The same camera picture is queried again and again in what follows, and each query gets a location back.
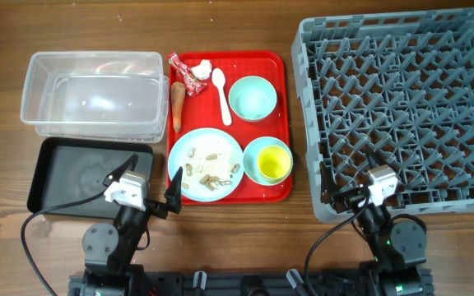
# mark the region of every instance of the white spoon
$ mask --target white spoon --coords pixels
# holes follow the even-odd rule
[[[226,102],[226,96],[224,95],[224,84],[226,79],[224,78],[224,73],[221,69],[216,68],[211,73],[211,82],[213,85],[219,89],[219,99],[221,99],[221,114],[222,114],[222,122],[224,125],[229,126],[231,124],[231,114],[230,108],[228,108],[228,102]]]

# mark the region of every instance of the wooden surface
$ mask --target wooden surface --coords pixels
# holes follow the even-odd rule
[[[290,46],[301,20],[374,12],[474,6],[474,1],[151,1],[117,3],[0,0],[0,295],[46,295],[21,248],[19,230],[30,214],[26,198],[43,140],[20,121],[21,91],[30,56],[38,51],[171,51],[269,49],[286,64],[294,188],[280,203],[186,207],[151,220],[151,246],[133,262],[147,271],[286,271],[301,268],[312,243],[332,225],[312,212],[304,164],[306,141],[295,96]],[[165,140],[151,194],[165,189]],[[424,215],[429,226],[427,266],[438,295],[474,295],[474,214]],[[68,276],[82,273],[81,237],[95,223],[40,216],[31,222],[30,250],[59,294]],[[325,241],[312,267],[355,267],[370,251],[351,227]]]

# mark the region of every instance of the red wrapper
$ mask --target red wrapper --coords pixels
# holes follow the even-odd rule
[[[191,73],[189,67],[185,63],[180,62],[179,56],[177,53],[170,53],[168,55],[168,61],[170,62],[171,67],[177,71],[177,75],[184,81],[184,86],[186,87],[186,93],[189,96],[195,96],[201,90],[205,89],[207,83],[201,82]]]

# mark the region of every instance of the yellow cup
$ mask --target yellow cup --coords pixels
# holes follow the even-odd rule
[[[292,170],[288,152],[280,146],[268,146],[259,152],[258,167],[261,175],[270,182],[284,178]]]

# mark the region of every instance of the dish rack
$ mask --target dish rack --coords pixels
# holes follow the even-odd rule
[[[392,215],[474,210],[474,8],[309,18],[291,53],[319,220],[350,215],[321,202],[319,163],[345,191],[367,148],[397,170]]]

